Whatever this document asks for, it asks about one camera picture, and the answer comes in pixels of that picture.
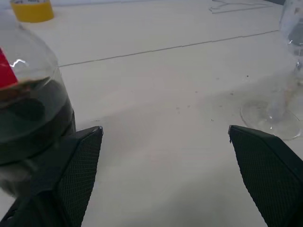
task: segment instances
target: white table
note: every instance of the white table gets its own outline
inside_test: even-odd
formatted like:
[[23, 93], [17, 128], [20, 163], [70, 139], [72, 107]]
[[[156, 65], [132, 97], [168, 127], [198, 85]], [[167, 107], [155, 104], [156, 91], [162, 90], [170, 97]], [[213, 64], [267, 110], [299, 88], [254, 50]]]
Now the white table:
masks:
[[[68, 65], [61, 71], [77, 128], [104, 127], [83, 227], [266, 226], [227, 131], [244, 125], [245, 100], [267, 96], [272, 74], [294, 66], [274, 32], [281, 7], [218, 14], [208, 7], [201, 0], [64, 7], [54, 20], [26, 25]], [[295, 101], [291, 109], [303, 117]], [[300, 155], [301, 138], [288, 144]], [[11, 203], [0, 196], [2, 215]]]

